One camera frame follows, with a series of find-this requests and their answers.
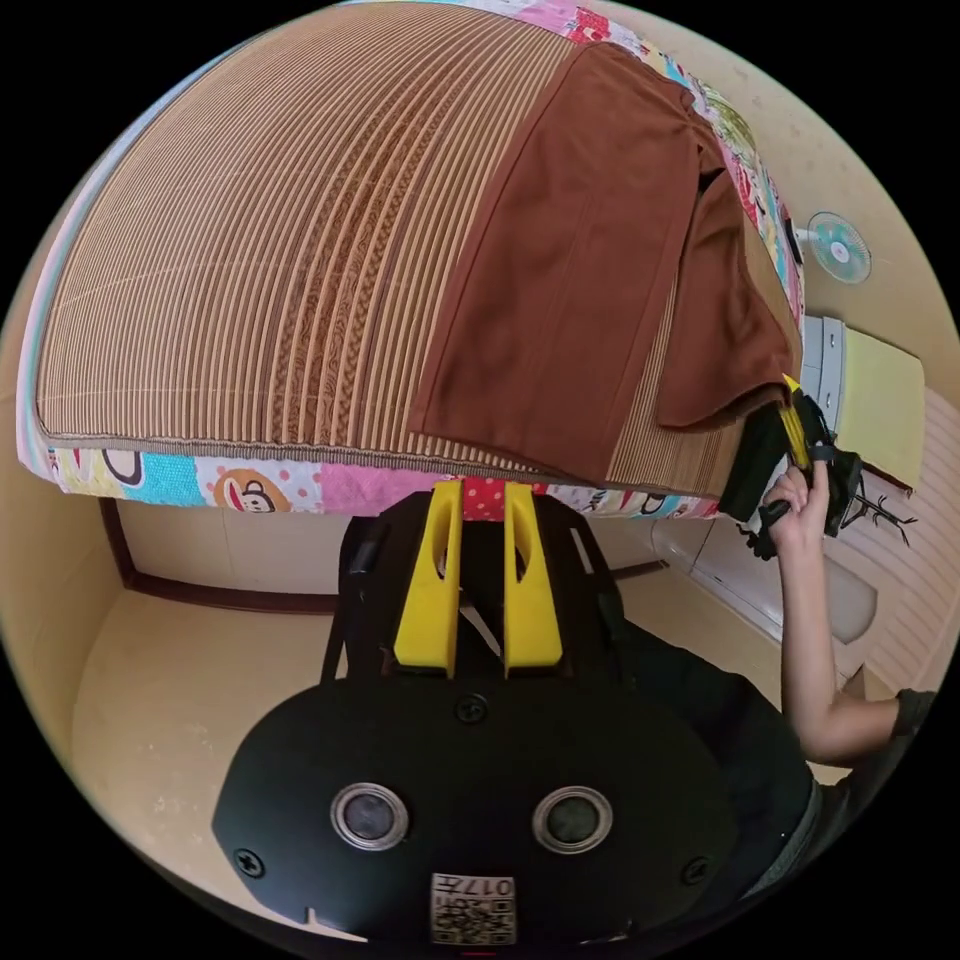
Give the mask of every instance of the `label sticker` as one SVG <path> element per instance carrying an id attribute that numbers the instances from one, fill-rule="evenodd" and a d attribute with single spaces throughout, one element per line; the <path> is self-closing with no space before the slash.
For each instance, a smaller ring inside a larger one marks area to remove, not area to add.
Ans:
<path id="1" fill-rule="evenodd" d="M 493 947 L 517 942 L 513 877 L 465 877 L 435 873 L 430 889 L 433 942 Z"/>

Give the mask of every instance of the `brown cloth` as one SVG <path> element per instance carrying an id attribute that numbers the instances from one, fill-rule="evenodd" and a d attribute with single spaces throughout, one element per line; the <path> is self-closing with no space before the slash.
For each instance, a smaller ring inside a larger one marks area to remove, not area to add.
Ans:
<path id="1" fill-rule="evenodd" d="M 600 483 L 678 269 L 660 425 L 788 402 L 799 333 L 709 124 L 626 51 L 579 47 L 481 198 L 410 429 Z"/>

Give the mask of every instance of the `electric fan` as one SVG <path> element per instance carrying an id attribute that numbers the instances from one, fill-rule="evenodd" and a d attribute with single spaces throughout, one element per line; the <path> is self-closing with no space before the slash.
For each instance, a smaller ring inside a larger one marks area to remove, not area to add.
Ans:
<path id="1" fill-rule="evenodd" d="M 852 224 L 835 213 L 817 213 L 806 230 L 797 230 L 799 243 L 813 251 L 817 263 L 841 283 L 863 283 L 870 276 L 870 251 Z"/>

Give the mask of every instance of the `black device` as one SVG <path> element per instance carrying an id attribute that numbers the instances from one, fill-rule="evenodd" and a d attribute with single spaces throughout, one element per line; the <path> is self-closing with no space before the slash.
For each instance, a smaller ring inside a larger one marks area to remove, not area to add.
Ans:
<path id="1" fill-rule="evenodd" d="M 621 669 L 620 595 L 588 524 L 534 497 L 538 544 L 514 556 L 503 524 L 463 525 L 461 600 L 500 650 L 461 614 L 450 676 L 395 649 L 430 503 L 351 524 L 323 674 L 239 747 L 213 821 L 224 855 L 284 917 L 411 949 L 559 948 L 682 919 L 735 818 L 704 744 Z M 562 655 L 508 671 L 505 571 L 522 579 L 538 545 Z"/>

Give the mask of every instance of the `drawer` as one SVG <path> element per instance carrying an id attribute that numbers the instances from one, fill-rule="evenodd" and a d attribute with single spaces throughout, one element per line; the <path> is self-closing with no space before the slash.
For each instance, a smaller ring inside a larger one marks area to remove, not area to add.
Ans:
<path id="1" fill-rule="evenodd" d="M 800 389 L 819 403 L 820 396 L 820 365 L 810 366 L 807 363 L 800 368 Z"/>
<path id="2" fill-rule="evenodd" d="M 839 320 L 823 320 L 823 354 L 820 364 L 820 390 L 817 404 L 831 430 L 837 429 L 843 399 L 844 327 Z"/>
<path id="3" fill-rule="evenodd" d="M 823 319 L 803 318 L 803 363 L 819 369 L 823 358 Z"/>

